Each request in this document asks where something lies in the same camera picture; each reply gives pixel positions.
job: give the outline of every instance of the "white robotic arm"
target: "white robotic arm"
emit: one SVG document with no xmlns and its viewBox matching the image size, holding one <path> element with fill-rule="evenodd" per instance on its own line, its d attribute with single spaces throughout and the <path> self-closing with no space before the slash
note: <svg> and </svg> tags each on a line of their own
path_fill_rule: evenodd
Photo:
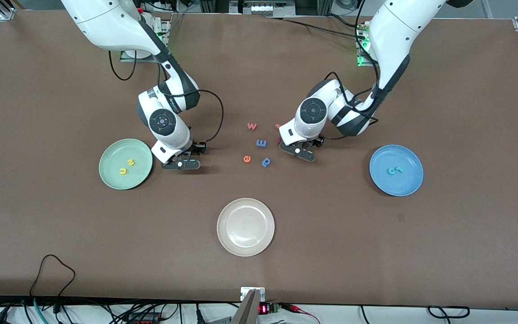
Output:
<svg viewBox="0 0 518 324">
<path fill-rule="evenodd" d="M 328 89 L 329 95 L 334 95 L 335 100 L 327 106 L 327 118 L 342 135 L 357 136 L 369 126 L 377 109 L 405 72 L 411 59 L 409 50 L 413 41 L 434 18 L 445 1 L 386 0 L 376 12 L 369 26 L 368 53 L 380 68 L 378 84 L 374 84 L 365 101 L 354 97 L 349 90 L 344 90 L 345 96 L 343 96 L 343 89 L 340 86 Z M 311 138 L 290 135 L 302 127 L 304 125 L 297 125 L 296 122 L 281 126 L 279 128 L 282 139 L 280 148 L 312 162 L 315 156 L 308 149 L 312 145 L 321 146 L 323 137 L 319 133 L 310 134 Z"/>
<path fill-rule="evenodd" d="M 138 13 L 131 0 L 62 2 L 93 45 L 113 51 L 146 51 L 169 74 L 168 80 L 138 95 L 137 112 L 157 139 L 152 153 L 163 168 L 199 168 L 199 161 L 192 160 L 191 153 L 205 152 L 205 143 L 194 143 L 189 128 L 177 115 L 197 105 L 199 87 L 146 23 L 145 16 Z"/>
</svg>

